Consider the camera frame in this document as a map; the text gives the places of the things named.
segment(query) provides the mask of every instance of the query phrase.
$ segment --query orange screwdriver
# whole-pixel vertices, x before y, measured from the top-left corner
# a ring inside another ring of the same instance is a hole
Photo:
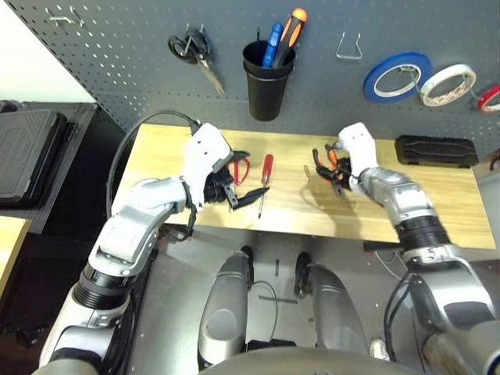
[[[274,156],[271,154],[267,154],[264,159],[264,167],[262,168],[262,187],[265,188],[266,185],[269,184],[271,178],[271,171],[273,170],[273,160]],[[263,205],[264,205],[264,195],[260,198],[260,207],[259,207],[259,219],[263,214]]]
[[[307,21],[307,12],[302,8],[295,8],[284,27],[281,35],[281,42],[274,56],[273,68],[283,66],[284,60],[287,58],[288,53],[297,44],[298,37],[304,29],[305,22]]]

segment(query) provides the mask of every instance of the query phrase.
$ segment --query wooden tabletop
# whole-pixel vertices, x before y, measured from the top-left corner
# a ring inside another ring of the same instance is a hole
[[[262,211],[259,203],[230,212],[226,202],[207,205],[196,224],[214,227],[269,230],[328,237],[398,242],[386,212],[367,197],[347,191],[346,199],[335,196],[331,186],[315,171],[313,148],[323,160],[324,145],[334,137],[224,130],[233,150],[250,152],[252,164],[247,180],[237,187],[238,196],[262,187],[264,156],[274,155],[273,174]],[[146,178],[178,175],[184,162],[186,127],[143,125],[137,135],[116,200]],[[376,140],[382,166],[412,176],[430,196],[448,234],[467,248],[495,248],[488,218],[472,170],[404,166],[398,162],[394,141]],[[187,223],[189,212],[171,216],[169,223]]]
[[[0,216],[0,297],[29,226],[29,220]]]

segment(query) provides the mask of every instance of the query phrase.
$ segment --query black pen cup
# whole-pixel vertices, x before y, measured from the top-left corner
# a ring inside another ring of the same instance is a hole
[[[277,68],[264,68],[263,58],[267,41],[255,41],[243,50],[243,68],[247,73],[248,108],[259,121],[271,121],[280,114],[287,79],[294,67],[295,51],[292,49]]]

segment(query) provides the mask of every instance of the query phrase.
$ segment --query gray pegboard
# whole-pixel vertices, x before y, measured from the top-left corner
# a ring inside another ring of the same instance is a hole
[[[376,138],[469,138],[480,155],[500,146],[500,116],[478,112],[470,95],[435,108],[417,96],[392,104],[372,103],[363,96],[363,81],[373,66],[410,50],[428,55],[434,71],[455,63],[472,66],[475,92],[497,83],[500,12],[494,0],[6,2],[125,128],[145,113],[170,108],[227,129],[334,135],[361,120]],[[84,28],[64,24],[55,29],[45,6],[55,15],[71,16],[71,5]],[[248,112],[241,51],[255,40],[257,27],[266,38],[273,23],[285,22],[297,5],[307,9],[309,20],[295,69],[280,115],[260,123]],[[176,59],[166,47],[166,39],[181,36],[186,23],[204,24],[226,96],[218,95],[196,66]],[[361,61],[335,57],[343,31],[344,53],[354,52],[361,32]]]

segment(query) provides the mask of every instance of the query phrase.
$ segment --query black tool case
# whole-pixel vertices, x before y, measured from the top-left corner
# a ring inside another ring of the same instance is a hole
[[[34,205],[45,191],[66,117],[50,109],[0,114],[0,207]]]
[[[468,139],[402,135],[395,147],[401,164],[469,168],[478,163],[474,143]]]

